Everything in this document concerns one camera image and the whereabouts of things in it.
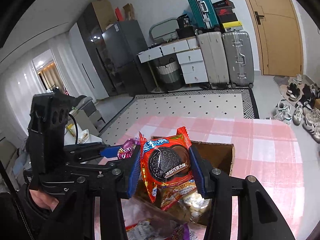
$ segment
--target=white curtain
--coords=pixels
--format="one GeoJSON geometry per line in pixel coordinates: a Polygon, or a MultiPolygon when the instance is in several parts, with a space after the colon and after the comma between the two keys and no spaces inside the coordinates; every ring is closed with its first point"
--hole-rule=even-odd
{"type": "Polygon", "coordinates": [[[30,51],[0,75],[0,128],[16,147],[28,135],[33,96],[45,92],[30,51]]]}
{"type": "Polygon", "coordinates": [[[80,95],[92,97],[93,102],[95,102],[96,98],[80,71],[66,34],[63,33],[49,39],[48,44],[60,77],[69,94],[74,97],[80,95]]]}

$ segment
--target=white suitcase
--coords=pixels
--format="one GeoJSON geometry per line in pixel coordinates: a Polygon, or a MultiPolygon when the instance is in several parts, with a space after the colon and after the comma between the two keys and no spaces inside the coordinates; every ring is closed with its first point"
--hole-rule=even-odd
{"type": "Polygon", "coordinates": [[[221,32],[198,35],[208,80],[211,84],[229,84],[229,71],[221,32]]]}

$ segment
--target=red bag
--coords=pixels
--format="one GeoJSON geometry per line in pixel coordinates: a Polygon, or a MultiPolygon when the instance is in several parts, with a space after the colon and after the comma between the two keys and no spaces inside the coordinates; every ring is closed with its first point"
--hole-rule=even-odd
{"type": "Polygon", "coordinates": [[[139,132],[141,173],[151,202],[157,187],[174,187],[192,178],[188,149],[191,146],[186,127],[177,134],[147,141],[139,132]]]}

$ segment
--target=wooden door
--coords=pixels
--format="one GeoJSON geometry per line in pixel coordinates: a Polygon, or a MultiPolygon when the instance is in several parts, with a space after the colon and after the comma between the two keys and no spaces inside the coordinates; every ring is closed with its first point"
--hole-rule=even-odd
{"type": "Polygon", "coordinates": [[[259,33],[257,41],[263,74],[281,76],[301,74],[301,35],[292,1],[249,1],[250,3],[247,2],[249,10],[252,10],[251,15],[256,23],[255,31],[259,33]]]}

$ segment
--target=black and white rug border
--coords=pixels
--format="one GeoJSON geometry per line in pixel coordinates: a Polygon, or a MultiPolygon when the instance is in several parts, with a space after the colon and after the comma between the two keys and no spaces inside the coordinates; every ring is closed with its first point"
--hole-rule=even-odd
{"type": "Polygon", "coordinates": [[[152,93],[136,95],[118,114],[116,114],[100,131],[99,137],[121,116],[133,103],[139,99],[191,96],[191,95],[217,95],[217,94],[241,94],[243,115],[245,119],[259,119],[257,104],[251,88],[235,88],[235,89],[210,89],[210,90],[186,90],[169,93],[152,93]]]}

